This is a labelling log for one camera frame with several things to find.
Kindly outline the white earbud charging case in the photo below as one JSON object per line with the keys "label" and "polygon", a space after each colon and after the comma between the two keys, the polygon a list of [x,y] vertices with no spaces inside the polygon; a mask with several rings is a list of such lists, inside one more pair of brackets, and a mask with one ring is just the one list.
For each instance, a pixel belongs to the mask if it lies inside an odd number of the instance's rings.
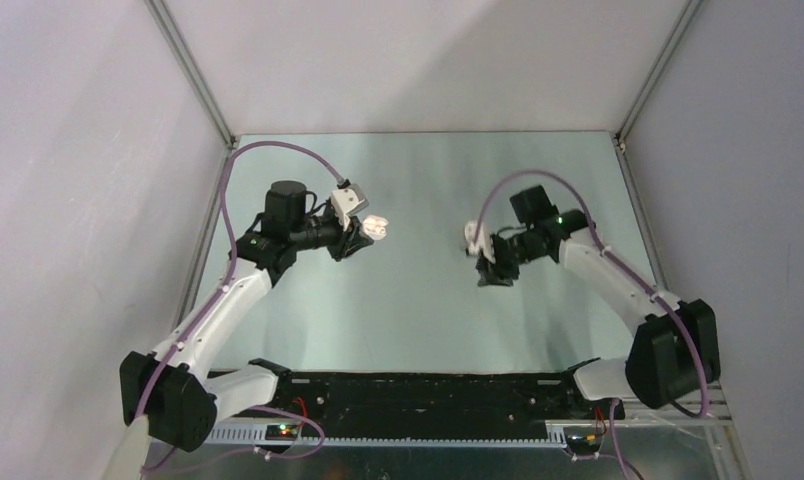
{"label": "white earbud charging case", "polygon": [[361,232],[368,238],[379,241],[387,236],[389,221],[384,217],[368,215],[361,222]]}

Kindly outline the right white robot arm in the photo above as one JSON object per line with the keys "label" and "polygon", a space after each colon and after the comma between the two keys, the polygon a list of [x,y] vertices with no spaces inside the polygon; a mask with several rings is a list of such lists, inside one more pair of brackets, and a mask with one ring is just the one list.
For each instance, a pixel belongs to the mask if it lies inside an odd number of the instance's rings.
{"label": "right white robot arm", "polygon": [[521,266],[549,258],[591,287],[632,338],[627,356],[573,369],[573,382],[559,392],[563,411],[584,418],[600,400],[614,398],[660,409],[697,392],[696,413],[706,414],[708,387],[721,373],[713,309],[651,283],[602,241],[588,213],[559,211],[542,186],[513,195],[510,203],[519,222],[511,236],[491,231],[480,219],[464,226],[465,250],[476,260],[479,286],[510,286]]}

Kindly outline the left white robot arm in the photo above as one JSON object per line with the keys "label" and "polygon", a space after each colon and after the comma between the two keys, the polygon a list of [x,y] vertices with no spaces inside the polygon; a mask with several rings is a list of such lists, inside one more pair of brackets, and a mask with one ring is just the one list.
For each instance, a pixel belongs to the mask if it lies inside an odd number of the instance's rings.
{"label": "left white robot arm", "polygon": [[126,424],[143,417],[148,438],[192,452],[217,423],[237,413],[255,406],[275,417],[290,411],[294,390],[269,367],[249,364],[214,379],[208,374],[226,341],[299,253],[324,249],[342,261],[386,237],[386,218],[358,216],[368,205],[358,185],[340,184],[319,214],[307,210],[309,194],[301,182],[274,182],[250,228],[229,238],[225,270],[203,304],[150,352],[125,357],[119,376]]}

